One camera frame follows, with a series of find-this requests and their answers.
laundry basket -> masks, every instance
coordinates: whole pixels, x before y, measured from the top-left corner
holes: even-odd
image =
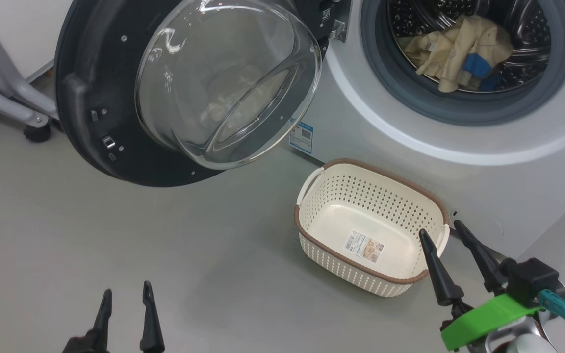
[[[352,159],[331,161],[309,176],[294,219],[308,257],[381,297],[404,293],[428,273],[420,229],[438,255],[450,230],[448,212],[433,195]]]

washing machine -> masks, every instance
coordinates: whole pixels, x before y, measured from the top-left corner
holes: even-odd
[[[402,40],[464,14],[514,52],[493,87],[443,94]],[[414,181],[506,255],[565,211],[565,0],[76,0],[54,67],[63,130],[122,181],[195,183],[289,141]]]

laundry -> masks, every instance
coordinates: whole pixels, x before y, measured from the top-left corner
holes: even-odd
[[[500,80],[498,63],[513,47],[509,34],[491,20],[461,16],[443,31],[401,38],[401,47],[418,67],[418,75],[439,78],[439,90],[449,93],[461,85],[473,90],[493,90]]]

green bracket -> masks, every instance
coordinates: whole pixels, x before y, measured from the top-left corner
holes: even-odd
[[[509,295],[499,295],[456,319],[442,331],[441,337],[446,348],[454,351],[540,309],[525,308]]]

washing machine door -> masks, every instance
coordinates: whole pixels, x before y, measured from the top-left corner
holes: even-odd
[[[177,186],[282,141],[320,65],[316,39],[284,2],[77,0],[56,50],[56,102],[88,163]]]

